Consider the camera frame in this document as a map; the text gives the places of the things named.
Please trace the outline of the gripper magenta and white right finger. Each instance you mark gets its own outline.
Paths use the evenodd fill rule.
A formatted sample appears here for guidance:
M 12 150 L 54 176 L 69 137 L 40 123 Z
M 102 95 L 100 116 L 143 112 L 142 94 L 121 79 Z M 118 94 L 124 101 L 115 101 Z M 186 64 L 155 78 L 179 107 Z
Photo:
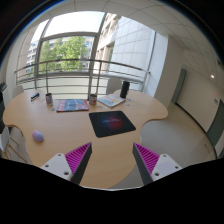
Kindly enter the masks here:
M 144 185 L 182 169 L 169 155 L 159 155 L 140 144 L 134 143 L 132 152 Z

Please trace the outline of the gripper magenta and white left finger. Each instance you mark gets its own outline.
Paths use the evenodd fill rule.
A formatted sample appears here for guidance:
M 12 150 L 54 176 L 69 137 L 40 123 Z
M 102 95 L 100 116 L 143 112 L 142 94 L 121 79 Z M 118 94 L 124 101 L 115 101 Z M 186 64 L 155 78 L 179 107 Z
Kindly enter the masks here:
M 86 143 L 67 154 L 57 153 L 42 169 L 79 185 L 92 154 L 92 143 Z

